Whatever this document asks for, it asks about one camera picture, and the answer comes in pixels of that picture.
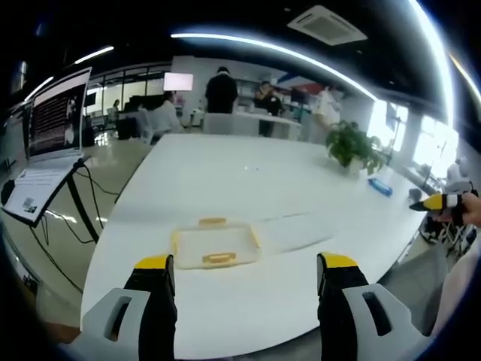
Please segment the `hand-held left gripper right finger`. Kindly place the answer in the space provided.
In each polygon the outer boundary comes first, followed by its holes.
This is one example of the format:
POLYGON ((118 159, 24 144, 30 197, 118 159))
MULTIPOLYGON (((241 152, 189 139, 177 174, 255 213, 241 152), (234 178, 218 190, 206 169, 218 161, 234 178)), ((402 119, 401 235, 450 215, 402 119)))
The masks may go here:
POLYGON ((348 256, 317 254, 317 317, 322 360, 415 360, 425 336, 411 313, 348 256))

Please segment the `person's right hand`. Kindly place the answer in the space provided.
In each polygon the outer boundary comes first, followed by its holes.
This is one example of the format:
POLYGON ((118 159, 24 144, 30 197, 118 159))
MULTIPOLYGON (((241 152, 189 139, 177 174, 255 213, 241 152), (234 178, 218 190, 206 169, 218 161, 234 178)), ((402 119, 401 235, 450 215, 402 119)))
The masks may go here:
POLYGON ((462 219, 464 224, 481 227, 481 200, 473 193, 465 193, 462 195, 462 204, 464 211, 462 219))

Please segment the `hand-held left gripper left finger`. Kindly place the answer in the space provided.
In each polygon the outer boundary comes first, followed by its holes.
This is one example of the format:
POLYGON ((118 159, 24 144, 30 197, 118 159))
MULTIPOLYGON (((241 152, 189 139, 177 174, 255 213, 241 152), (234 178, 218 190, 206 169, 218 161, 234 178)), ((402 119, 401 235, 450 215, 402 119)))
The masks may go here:
POLYGON ((173 360, 177 308, 174 257, 139 261, 83 317, 81 341, 90 360, 173 360))

